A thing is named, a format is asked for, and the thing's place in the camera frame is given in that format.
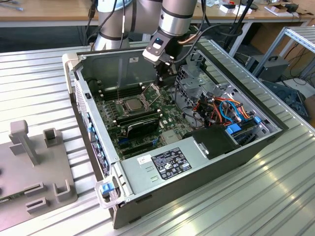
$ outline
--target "black cable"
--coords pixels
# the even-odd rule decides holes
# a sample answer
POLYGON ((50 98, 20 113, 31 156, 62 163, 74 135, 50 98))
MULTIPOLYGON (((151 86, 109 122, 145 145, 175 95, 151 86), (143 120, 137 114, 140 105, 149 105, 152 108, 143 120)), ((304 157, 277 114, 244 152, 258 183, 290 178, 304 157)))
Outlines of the black cable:
MULTIPOLYGON (((233 30, 230 32, 231 34, 235 34, 235 33, 237 32, 238 28, 241 26, 242 21, 243 21, 243 19, 245 18, 246 13, 247 13, 248 9, 250 8, 252 2, 253 2, 253 0, 248 0, 248 1, 247 1, 247 5, 246 5, 246 7, 245 7, 245 9, 244 9, 244 11, 243 11, 243 13, 242 13, 240 19, 238 20, 236 26, 233 27, 233 30)), ((227 48, 228 48, 228 46, 230 45, 231 41, 232 41, 232 37, 229 37, 229 38, 227 39, 226 44, 224 45, 224 48, 223 48, 224 50, 227 50, 227 48)))
POLYGON ((307 53, 310 53, 310 51, 308 51, 308 52, 306 52, 306 53, 303 53, 303 54, 301 54, 301 55, 299 55, 299 56, 295 56, 295 57, 291 58, 291 59, 289 60, 289 62, 293 61, 293 60, 296 59, 296 58, 302 57, 302 56, 304 56, 304 55, 307 54, 307 53))
POLYGON ((237 55, 234 56, 234 58, 242 65, 242 66, 245 66, 245 62, 240 59, 237 55))
POLYGON ((108 15, 108 16, 105 18, 105 20, 102 22, 102 24, 100 24, 100 25, 97 27, 97 29, 95 30, 95 32, 94 32, 93 34, 91 34, 90 37, 88 37, 88 41, 89 41, 89 39, 90 39, 91 37, 97 35, 97 34, 100 32, 100 30, 102 29, 103 25, 104 25, 104 24, 108 21, 108 19, 114 14, 114 11, 115 11, 115 8, 116 8, 116 3, 117 3, 117 0, 114 1, 113 10, 111 11, 111 13, 109 13, 109 15, 108 15))
POLYGON ((87 26, 85 28, 85 32, 84 32, 84 35, 83 35, 83 46, 85 46, 85 37, 87 37, 87 33, 89 31, 91 20, 93 19, 94 15, 95 15, 95 8, 96 8, 95 2, 96 2, 96 0, 92 1, 90 9, 89 9, 89 14, 88 14, 89 21, 88 21, 88 24, 87 24, 87 26))
MULTIPOLYGON (((306 50, 306 48, 304 48, 304 49, 302 49, 300 52, 302 52, 302 54, 305 52, 305 50, 306 50)), ((298 76, 298 75, 296 75, 296 76, 294 76, 294 75, 292 75, 292 69, 296 66, 296 64, 300 61, 300 59, 302 58, 302 55, 300 55, 300 58, 296 61, 296 63, 290 68, 290 75, 292 76, 292 77, 296 77, 296 76, 298 76)))
POLYGON ((238 13, 240 12, 241 4, 242 4, 242 0, 240 0, 240 4, 238 5, 238 9, 237 9, 237 13, 236 13, 236 16, 235 16, 235 19, 234 19, 234 22, 233 22, 233 26, 234 26, 234 24, 235 24, 235 22, 236 22, 238 13))
POLYGON ((298 45, 298 43, 296 43, 296 44, 294 45, 294 47, 290 49, 290 51, 286 54, 286 56, 284 57, 284 59, 287 58, 287 56, 292 52, 293 49, 295 49, 295 48, 297 47, 297 45, 298 45))
POLYGON ((302 83, 300 83, 300 82, 297 82, 296 81, 296 78, 293 78, 293 81, 295 82, 295 83, 297 83, 298 85, 305 85, 305 84, 307 84, 307 81, 306 80, 303 80, 305 83, 304 84, 302 84, 302 83))
POLYGON ((181 110, 181 111, 185 114, 185 116, 194 118, 196 122, 199 121, 200 123, 203 124, 203 121, 202 121, 202 120, 200 120, 200 119, 198 119, 198 118, 196 118, 196 117, 193 117, 193 116, 187 114, 186 112, 183 111, 184 108, 180 109, 179 106, 177 105, 176 98, 177 98, 177 88, 178 88, 178 86, 179 86, 179 82, 178 82, 177 85, 175 86, 175 94, 174 94, 174 103, 175 103, 176 107, 177 107, 179 110, 181 110))
POLYGON ((122 48, 122 44, 123 44, 123 37, 124 37, 124 32, 125 32, 125 17, 126 17, 126 8, 125 8, 125 0, 123 0, 123 8, 124 8, 124 12, 123 12, 123 25, 122 25, 122 36, 120 38, 120 44, 119 44, 119 49, 122 48))
MULTIPOLYGON (((202 9, 202 13, 204 13, 204 15, 205 15, 204 19, 205 19, 207 25, 208 25, 208 26, 211 26, 211 24, 210 24, 210 22, 209 22, 209 20, 208 20, 207 14, 206 14, 207 4, 206 4, 206 1, 205 1, 205 0, 202 0, 202 1, 201 1, 201 9, 202 9)), ((227 37, 237 37, 237 36, 242 35, 242 34, 243 34, 243 31, 240 30, 240 32, 237 33, 237 34, 230 34, 230 33, 225 33, 225 32, 221 32, 221 31, 216 31, 216 33, 221 34, 221 35, 225 35, 225 36, 227 36, 227 37)))
POLYGON ((284 84, 284 86, 286 86, 286 87, 288 87, 288 88, 290 88, 290 89, 291 89, 291 87, 290 87, 289 85, 287 85, 287 84, 284 82, 283 77, 285 77, 285 78, 287 79, 287 77, 286 77, 286 76, 281 75, 281 76, 280 76, 280 80, 281 80, 281 82, 284 84))
POLYGON ((230 24, 217 24, 217 25, 212 25, 212 26, 207 27, 204 31, 202 31, 202 32, 196 37, 195 41, 194 41, 193 44, 191 45, 191 47, 190 47, 190 49, 188 50, 188 52, 187 52, 182 58, 173 61, 173 63, 178 63, 178 62, 181 62, 182 60, 184 60, 184 59, 192 52, 194 46, 196 45, 196 43, 199 41, 199 39, 201 38, 201 36, 202 36, 206 31, 208 31, 208 30, 210 30, 210 29, 213 29, 213 28, 215 28, 215 27, 222 27, 222 26, 224 26, 224 27, 230 27, 231 25, 230 25, 230 24))
POLYGON ((207 25, 211 26, 211 24, 208 20, 207 14, 206 14, 207 4, 206 4, 205 0, 201 0, 201 9, 202 9, 202 13, 205 14, 205 20, 206 20, 207 25))
POLYGON ((205 18, 206 18, 206 7, 207 7, 206 0, 201 0, 201 7, 202 7, 202 20, 196 34, 199 34, 201 32, 203 22, 205 21, 205 18))

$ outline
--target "white sticker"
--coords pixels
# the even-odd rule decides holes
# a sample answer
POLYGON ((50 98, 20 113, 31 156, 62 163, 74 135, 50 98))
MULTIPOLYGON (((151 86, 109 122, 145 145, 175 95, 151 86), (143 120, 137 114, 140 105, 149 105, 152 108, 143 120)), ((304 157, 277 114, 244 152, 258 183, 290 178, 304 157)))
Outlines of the white sticker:
POLYGON ((139 58, 129 58, 129 63, 138 62, 139 58))
POLYGON ((182 165, 182 168, 184 168, 184 167, 186 167, 186 166, 190 166, 190 164, 189 164, 189 163, 186 163, 186 164, 182 165))
POLYGON ((145 156, 141 156, 137 158, 137 161, 139 162, 140 165, 147 163, 149 161, 151 161, 151 155, 145 155, 145 156))

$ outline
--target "cable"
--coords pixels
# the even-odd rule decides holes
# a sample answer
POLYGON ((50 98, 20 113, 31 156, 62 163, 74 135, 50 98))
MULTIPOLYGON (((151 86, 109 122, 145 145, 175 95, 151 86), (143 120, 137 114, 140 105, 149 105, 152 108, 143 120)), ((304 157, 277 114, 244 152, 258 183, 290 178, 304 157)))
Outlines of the cable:
POLYGON ((234 58, 235 58, 241 65, 245 66, 245 62, 244 62, 242 59, 240 59, 237 55, 235 55, 234 58))
POLYGON ((200 123, 203 124, 203 121, 202 121, 202 120, 200 120, 200 119, 198 119, 198 118, 196 118, 196 117, 193 117, 193 116, 187 114, 186 112, 183 111, 184 108, 180 109, 180 108, 178 107, 177 102, 176 102, 176 98, 177 98, 177 95, 176 95, 176 94, 177 94, 178 85, 179 85, 179 83, 177 83, 177 85, 175 86, 175 94, 174 94, 174 103, 175 103, 176 107, 177 107, 179 110, 181 110, 181 111, 185 114, 185 116, 189 116, 189 117, 191 117, 191 118, 194 118, 195 121, 199 121, 200 123))
POLYGON ((90 24, 91 24, 91 20, 93 19, 94 15, 95 15, 95 2, 96 0, 93 0, 92 3, 91 3, 91 6, 90 6, 90 9, 89 9, 89 14, 88 14, 88 17, 89 17, 89 21, 88 21, 88 24, 85 28, 85 32, 84 32, 84 35, 83 35, 83 46, 85 46, 85 37, 87 37, 87 33, 88 33, 88 30, 89 30, 89 27, 90 27, 90 24))
MULTIPOLYGON (((302 49, 300 52, 302 52, 302 54, 303 54, 303 53, 305 52, 305 50, 306 50, 306 48, 302 49)), ((292 69, 296 66, 296 64, 300 61, 301 58, 302 58, 302 55, 301 55, 300 58, 296 61, 296 63, 290 68, 290 75, 291 75, 292 77, 298 76, 298 75, 296 75, 296 76, 292 75, 292 69)))
POLYGON ((286 54, 286 56, 284 57, 284 59, 287 58, 287 56, 292 52, 293 49, 295 49, 295 48, 297 47, 297 45, 298 45, 298 43, 296 43, 296 44, 294 45, 294 47, 290 49, 290 51, 286 54))
POLYGON ((229 120, 229 121, 232 122, 232 124, 233 124, 233 120, 232 120, 231 118, 227 117, 227 116, 224 114, 224 112, 222 111, 223 102, 221 102, 221 103, 220 103, 220 106, 219 106, 220 113, 221 113, 221 115, 222 115, 225 119, 229 120))
POLYGON ((188 39, 184 40, 184 41, 178 41, 178 44, 179 45, 184 45, 186 43, 189 43, 190 41, 192 41, 194 38, 197 37, 197 35, 200 33, 201 29, 202 29, 202 25, 203 25, 203 22, 205 20, 205 16, 206 16, 206 4, 205 4, 205 0, 201 0, 201 6, 202 6, 202 20, 201 20, 201 23, 200 23, 200 26, 199 26, 199 29, 197 30, 197 32, 192 35, 191 37, 189 37, 188 39))
POLYGON ((304 84, 302 84, 302 83, 300 83, 300 82, 297 82, 296 79, 297 79, 297 78, 293 78, 293 81, 294 81, 295 83, 297 83, 298 85, 305 85, 305 84, 307 84, 307 81, 306 81, 306 80, 303 80, 303 81, 304 81, 304 84))
MULTIPOLYGON (((247 1, 247 5, 246 5, 246 7, 245 7, 245 9, 244 9, 240 19, 238 20, 238 22, 237 22, 236 26, 233 28, 233 30, 230 32, 231 34, 235 34, 236 31, 238 30, 238 28, 241 26, 242 21, 245 18, 245 15, 247 14, 247 11, 250 8, 252 2, 253 2, 253 0, 248 0, 247 1)), ((228 38, 226 44, 224 45, 224 48, 223 48, 224 50, 226 50, 228 48, 228 46, 230 45, 231 41, 232 41, 232 37, 228 38)))
POLYGON ((241 4, 242 4, 242 0, 240 0, 240 4, 238 5, 238 9, 237 9, 237 13, 236 13, 236 16, 235 16, 235 19, 234 19, 234 22, 233 22, 233 26, 234 26, 234 24, 235 24, 235 22, 236 22, 238 13, 240 12, 241 4))
MULTIPOLYGON (((233 99, 226 99, 226 98, 223 98, 223 97, 216 97, 215 100, 218 100, 218 101, 221 101, 221 102, 227 100, 227 101, 235 102, 237 105, 240 105, 240 104, 241 104, 240 102, 235 101, 235 100, 233 100, 233 99)), ((242 110, 241 113, 242 113, 242 115, 243 115, 245 118, 247 118, 247 119, 251 118, 249 115, 247 115, 247 113, 245 112, 243 106, 241 106, 241 110, 242 110)))
POLYGON ((121 38, 120 38, 119 49, 122 48, 123 37, 124 37, 124 33, 125 33, 125 19, 126 19, 125 0, 123 0, 123 8, 124 8, 124 13, 123 13, 123 26, 122 26, 122 36, 121 36, 121 38))
POLYGON ((232 103, 232 101, 229 101, 229 100, 225 100, 223 102, 227 102, 229 103, 233 109, 236 111, 236 114, 239 116, 240 119, 245 119, 244 116, 239 112, 239 110, 236 108, 236 106, 232 103))
POLYGON ((217 108, 217 106, 215 105, 215 103, 213 103, 213 108, 214 108, 214 110, 216 111, 216 113, 218 114, 219 121, 222 122, 222 116, 221 116, 221 114, 219 113, 218 108, 217 108))
POLYGON ((208 20, 208 17, 207 17, 207 14, 206 14, 206 9, 207 9, 207 4, 206 4, 206 1, 201 1, 201 9, 202 9, 202 12, 203 12, 203 10, 204 10, 204 13, 205 13, 205 20, 206 20, 206 23, 207 23, 207 25, 208 26, 211 26, 211 24, 210 24, 210 22, 209 22, 209 20, 208 20))
POLYGON ((90 37, 88 37, 88 41, 89 41, 89 39, 90 39, 91 37, 97 35, 97 34, 100 32, 100 30, 102 29, 103 25, 104 25, 104 24, 108 21, 108 19, 114 14, 114 11, 115 11, 115 8, 116 8, 116 3, 117 3, 117 0, 114 1, 114 6, 113 6, 113 9, 112 9, 111 13, 109 13, 109 15, 108 15, 108 16, 105 18, 105 20, 102 22, 102 24, 100 24, 100 25, 97 27, 97 29, 95 30, 95 32, 94 32, 93 34, 91 34, 90 37))
POLYGON ((188 52, 187 52, 182 58, 173 61, 173 63, 178 63, 178 62, 181 62, 182 60, 184 60, 184 59, 192 52, 194 46, 196 45, 196 43, 199 41, 199 39, 201 38, 201 36, 202 36, 206 31, 208 31, 208 30, 210 30, 210 29, 213 29, 213 28, 215 28, 215 27, 220 27, 220 26, 221 26, 221 27, 222 27, 222 26, 229 27, 230 24, 218 24, 218 25, 212 25, 212 26, 207 27, 204 31, 202 31, 202 32, 196 37, 195 41, 194 41, 193 44, 191 45, 191 47, 190 47, 190 49, 188 50, 188 52))
POLYGON ((303 53, 303 54, 301 54, 301 55, 299 55, 299 56, 295 56, 295 57, 291 58, 291 59, 289 60, 289 62, 293 61, 293 60, 296 59, 296 58, 302 57, 302 56, 306 55, 307 53, 310 53, 310 51, 308 51, 308 52, 306 52, 306 53, 303 53))

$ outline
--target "white box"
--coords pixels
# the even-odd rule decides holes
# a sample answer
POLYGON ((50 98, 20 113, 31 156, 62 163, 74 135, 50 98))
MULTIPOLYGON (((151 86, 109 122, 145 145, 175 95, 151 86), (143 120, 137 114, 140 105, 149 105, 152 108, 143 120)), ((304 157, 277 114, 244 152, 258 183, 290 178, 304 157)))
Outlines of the white box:
MULTIPOLYGON (((242 15, 243 11, 245 10, 246 6, 241 6, 238 15, 242 15)), ((235 9, 233 10, 233 14, 236 15, 238 11, 239 5, 235 6, 235 9)), ((246 14, 251 14, 252 10, 249 8, 246 14)))
POLYGON ((235 5, 231 5, 231 4, 224 4, 221 5, 219 10, 223 11, 224 13, 232 13, 235 9, 235 5))

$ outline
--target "psu label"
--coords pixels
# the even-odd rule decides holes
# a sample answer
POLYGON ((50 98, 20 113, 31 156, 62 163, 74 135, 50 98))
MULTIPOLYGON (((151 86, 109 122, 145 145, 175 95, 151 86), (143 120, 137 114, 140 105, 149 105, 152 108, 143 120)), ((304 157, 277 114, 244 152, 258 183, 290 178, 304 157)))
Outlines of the psu label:
POLYGON ((152 161, 163 180, 191 169, 191 165, 179 147, 153 156, 152 161))

